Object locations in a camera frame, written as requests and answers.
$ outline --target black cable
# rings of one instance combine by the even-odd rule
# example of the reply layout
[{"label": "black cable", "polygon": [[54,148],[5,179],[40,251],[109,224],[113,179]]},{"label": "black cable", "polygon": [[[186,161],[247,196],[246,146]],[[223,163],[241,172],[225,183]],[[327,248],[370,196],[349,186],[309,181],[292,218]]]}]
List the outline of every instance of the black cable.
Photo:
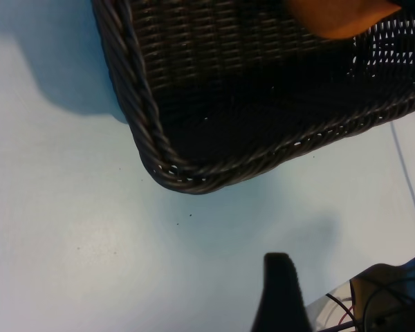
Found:
[{"label": "black cable", "polygon": [[375,296],[377,296],[377,294],[379,294],[379,292],[385,291],[386,290],[386,287],[390,287],[390,286],[392,286],[394,284],[400,284],[402,282],[415,282],[415,278],[404,278],[404,279],[396,280],[394,282],[390,282],[390,283],[386,284],[385,287],[382,287],[382,288],[379,288],[379,289],[375,290],[371,294],[371,296],[369,296],[369,298],[366,301],[366,304],[365,304],[365,308],[363,310],[363,313],[362,313],[362,327],[363,327],[363,330],[361,330],[362,332],[367,332],[367,309],[369,308],[369,305],[370,305],[372,299]]},{"label": "black cable", "polygon": [[355,317],[352,315],[351,311],[339,300],[337,299],[335,296],[327,293],[326,296],[331,299],[332,301],[334,301],[336,304],[338,304],[339,306],[341,306],[343,308],[344,311],[346,311],[347,315],[352,319],[353,325],[357,326],[358,323],[355,319]]},{"label": "black cable", "polygon": [[[352,302],[352,297],[345,297],[344,299],[340,300],[341,302],[347,302],[347,301],[351,301]],[[327,322],[329,321],[329,319],[331,318],[333,312],[335,311],[336,308],[340,307],[338,304],[335,303],[335,306],[332,308],[331,312],[327,315],[326,321],[324,321],[324,326],[327,325]]]}]

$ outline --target cable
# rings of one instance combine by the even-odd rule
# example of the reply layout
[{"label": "cable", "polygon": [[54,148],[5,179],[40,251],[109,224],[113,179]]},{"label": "cable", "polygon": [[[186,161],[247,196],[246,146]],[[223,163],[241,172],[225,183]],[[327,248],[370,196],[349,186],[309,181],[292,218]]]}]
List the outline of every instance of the cable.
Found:
[{"label": "cable", "polygon": [[348,308],[336,297],[334,297],[333,295],[327,293],[326,296],[331,299],[332,301],[334,301],[336,304],[338,304],[339,306],[341,306],[343,308],[344,311],[346,311],[347,315],[349,315],[349,317],[352,319],[353,321],[353,325],[356,327],[358,325],[355,317],[352,315],[352,313],[348,310]]},{"label": "cable", "polygon": [[[350,301],[352,302],[352,297],[345,297],[344,299],[340,300],[341,302],[347,302]],[[326,321],[324,322],[324,326],[327,325],[327,322],[329,321],[329,318],[331,318],[333,312],[335,311],[336,308],[339,308],[340,306],[338,304],[335,303],[335,306],[332,308],[331,312],[327,315]]]},{"label": "cable", "polygon": [[338,325],[341,325],[341,323],[343,322],[343,320],[346,318],[346,316],[347,316],[347,313],[345,313],[344,315],[343,315],[343,317],[341,317],[341,320],[338,322]]},{"label": "cable", "polygon": [[363,330],[361,330],[362,332],[367,332],[367,309],[369,308],[369,305],[370,305],[372,299],[375,296],[377,296],[377,294],[379,294],[379,292],[386,290],[386,287],[390,287],[394,284],[400,284],[402,282],[415,282],[415,278],[404,278],[404,279],[400,279],[400,280],[396,280],[394,282],[388,283],[388,284],[385,285],[385,287],[375,290],[371,294],[371,296],[369,296],[369,298],[366,301],[366,305],[365,305],[365,308],[363,310],[363,313],[362,313],[362,327],[363,327]]},{"label": "cable", "polygon": [[414,191],[414,187],[412,186],[412,182],[410,182],[409,172],[407,171],[406,163],[403,157],[403,152],[401,151],[400,142],[398,141],[398,135],[396,134],[394,121],[390,122],[390,127],[392,130],[392,136],[394,137],[396,151],[398,152],[398,157],[400,158],[401,167],[403,168],[403,173],[404,173],[407,186],[410,191],[410,196],[412,197],[412,202],[414,203],[414,208],[415,208],[415,191]]}]

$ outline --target dark brown wicker basket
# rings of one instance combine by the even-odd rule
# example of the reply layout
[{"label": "dark brown wicker basket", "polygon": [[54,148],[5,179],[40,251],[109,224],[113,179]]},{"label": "dark brown wicker basket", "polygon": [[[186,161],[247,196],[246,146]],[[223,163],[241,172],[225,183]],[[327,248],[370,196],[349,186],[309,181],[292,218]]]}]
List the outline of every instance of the dark brown wicker basket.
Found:
[{"label": "dark brown wicker basket", "polygon": [[415,18],[314,37],[282,0],[93,0],[118,102],[163,187],[204,194],[415,111]]}]

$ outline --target orange object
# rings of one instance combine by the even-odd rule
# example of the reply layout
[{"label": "orange object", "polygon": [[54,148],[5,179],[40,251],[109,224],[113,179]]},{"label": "orange object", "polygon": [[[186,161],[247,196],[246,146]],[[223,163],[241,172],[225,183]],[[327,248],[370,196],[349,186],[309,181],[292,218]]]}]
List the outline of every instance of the orange object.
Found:
[{"label": "orange object", "polygon": [[349,38],[400,10],[388,0],[288,0],[293,16],[311,33]]}]

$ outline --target white table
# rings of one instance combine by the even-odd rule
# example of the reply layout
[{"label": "white table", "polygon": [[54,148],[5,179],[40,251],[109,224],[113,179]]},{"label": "white table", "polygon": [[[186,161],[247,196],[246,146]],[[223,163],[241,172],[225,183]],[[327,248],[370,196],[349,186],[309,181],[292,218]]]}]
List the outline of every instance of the white table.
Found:
[{"label": "white table", "polygon": [[0,332],[247,331],[266,252],[293,258],[306,304],[415,256],[389,124],[188,196],[150,179],[121,118],[89,1],[0,0]]}]

